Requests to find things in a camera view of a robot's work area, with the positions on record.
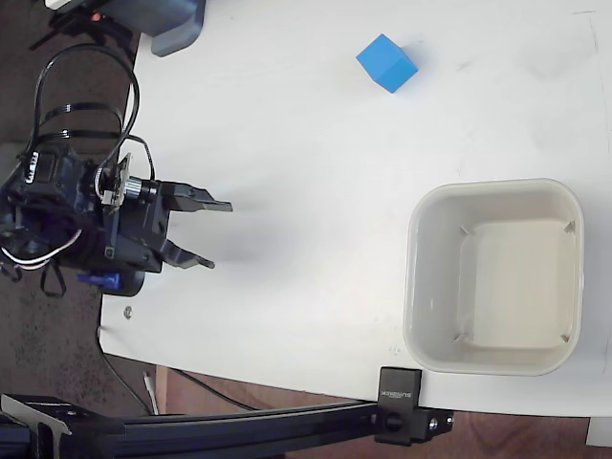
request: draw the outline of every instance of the table surface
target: table surface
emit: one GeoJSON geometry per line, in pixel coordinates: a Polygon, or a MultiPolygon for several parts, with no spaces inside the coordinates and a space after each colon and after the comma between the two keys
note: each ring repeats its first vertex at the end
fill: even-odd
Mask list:
{"type": "MultiPolygon", "coordinates": [[[[234,213],[174,213],[217,269],[164,268],[107,296],[106,352],[228,379],[376,400],[403,337],[407,228],[448,183],[564,182],[585,215],[582,331],[542,377],[426,372],[422,405],[612,415],[612,4],[604,0],[210,0],[165,58],[142,39],[134,133],[159,178],[234,213]],[[355,56],[379,33],[420,72],[396,94],[355,56]],[[125,306],[133,308],[126,320],[125,306]]],[[[138,146],[137,175],[146,175],[138,146]]]]}

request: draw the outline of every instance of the white container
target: white container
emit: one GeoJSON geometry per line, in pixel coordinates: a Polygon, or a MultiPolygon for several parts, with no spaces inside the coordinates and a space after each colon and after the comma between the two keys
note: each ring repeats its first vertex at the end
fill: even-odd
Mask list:
{"type": "Polygon", "coordinates": [[[553,180],[441,186],[410,220],[404,338],[441,372],[543,375],[579,338],[583,217],[553,180]]]}

